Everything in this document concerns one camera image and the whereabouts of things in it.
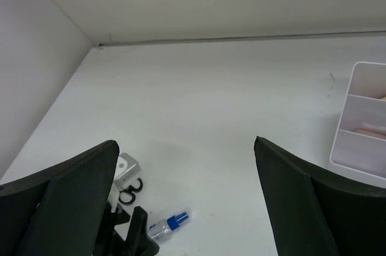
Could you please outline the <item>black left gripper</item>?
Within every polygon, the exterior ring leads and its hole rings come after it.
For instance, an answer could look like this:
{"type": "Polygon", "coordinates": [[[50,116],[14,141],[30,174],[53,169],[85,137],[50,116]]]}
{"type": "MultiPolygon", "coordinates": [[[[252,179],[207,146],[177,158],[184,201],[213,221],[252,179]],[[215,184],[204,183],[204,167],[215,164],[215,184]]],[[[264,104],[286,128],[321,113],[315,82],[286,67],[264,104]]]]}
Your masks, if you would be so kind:
{"type": "Polygon", "coordinates": [[[131,216],[118,204],[112,211],[110,203],[106,204],[93,248],[93,256],[112,255],[114,243],[118,240],[115,226],[130,221],[125,244],[126,255],[154,256],[159,252],[159,245],[150,238],[147,231],[147,212],[140,206],[133,210],[131,216]]]}

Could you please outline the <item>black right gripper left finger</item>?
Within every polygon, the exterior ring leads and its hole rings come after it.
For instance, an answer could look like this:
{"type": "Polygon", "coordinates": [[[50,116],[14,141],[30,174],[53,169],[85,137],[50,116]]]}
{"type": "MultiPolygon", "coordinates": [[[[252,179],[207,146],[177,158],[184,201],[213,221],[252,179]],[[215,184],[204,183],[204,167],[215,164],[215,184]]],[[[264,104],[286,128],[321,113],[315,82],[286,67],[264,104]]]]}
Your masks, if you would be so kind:
{"type": "Polygon", "coordinates": [[[92,255],[118,155],[108,140],[1,184],[1,255],[92,255]]]}

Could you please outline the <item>clear glue bottle blue cap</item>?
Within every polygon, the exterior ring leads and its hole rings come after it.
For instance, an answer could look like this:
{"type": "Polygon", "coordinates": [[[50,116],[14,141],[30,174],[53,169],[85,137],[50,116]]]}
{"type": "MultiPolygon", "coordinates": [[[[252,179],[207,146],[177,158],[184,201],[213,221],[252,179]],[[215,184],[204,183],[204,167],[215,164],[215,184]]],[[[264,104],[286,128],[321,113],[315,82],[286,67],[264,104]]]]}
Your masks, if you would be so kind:
{"type": "Polygon", "coordinates": [[[169,240],[181,227],[191,220],[190,212],[181,211],[177,214],[162,219],[150,225],[148,236],[156,243],[164,243],[169,240]]]}

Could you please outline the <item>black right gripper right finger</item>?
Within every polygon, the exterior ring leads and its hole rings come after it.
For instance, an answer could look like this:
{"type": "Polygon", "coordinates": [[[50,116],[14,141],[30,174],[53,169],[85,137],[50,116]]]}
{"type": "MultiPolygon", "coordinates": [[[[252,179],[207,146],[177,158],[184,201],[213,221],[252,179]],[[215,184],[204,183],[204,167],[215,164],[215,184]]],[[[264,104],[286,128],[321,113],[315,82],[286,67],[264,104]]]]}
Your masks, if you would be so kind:
{"type": "Polygon", "coordinates": [[[385,189],[257,137],[256,167],[279,255],[385,255],[385,189]]]}

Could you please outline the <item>beige eraser block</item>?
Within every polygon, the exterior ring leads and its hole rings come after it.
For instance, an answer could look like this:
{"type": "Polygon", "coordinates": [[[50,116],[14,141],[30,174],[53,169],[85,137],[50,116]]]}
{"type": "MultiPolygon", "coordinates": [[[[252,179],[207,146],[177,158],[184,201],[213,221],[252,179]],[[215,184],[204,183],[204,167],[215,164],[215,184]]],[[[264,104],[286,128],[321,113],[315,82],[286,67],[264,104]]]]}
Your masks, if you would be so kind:
{"type": "Polygon", "coordinates": [[[354,128],[352,131],[357,134],[385,140],[385,130],[385,125],[374,125],[363,122],[359,127],[354,128]]]}

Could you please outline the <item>black handled scissors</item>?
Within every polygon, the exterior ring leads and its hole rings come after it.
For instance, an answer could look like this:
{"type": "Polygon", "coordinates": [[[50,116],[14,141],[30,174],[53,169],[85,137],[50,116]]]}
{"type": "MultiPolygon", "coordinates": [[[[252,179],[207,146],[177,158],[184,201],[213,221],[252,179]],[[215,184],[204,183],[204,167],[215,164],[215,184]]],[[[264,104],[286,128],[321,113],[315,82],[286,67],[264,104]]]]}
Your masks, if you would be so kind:
{"type": "Polygon", "coordinates": [[[136,194],[140,193],[144,187],[143,181],[141,178],[136,179],[139,183],[137,187],[129,185],[119,194],[119,202],[124,205],[131,205],[136,200],[136,194]]]}

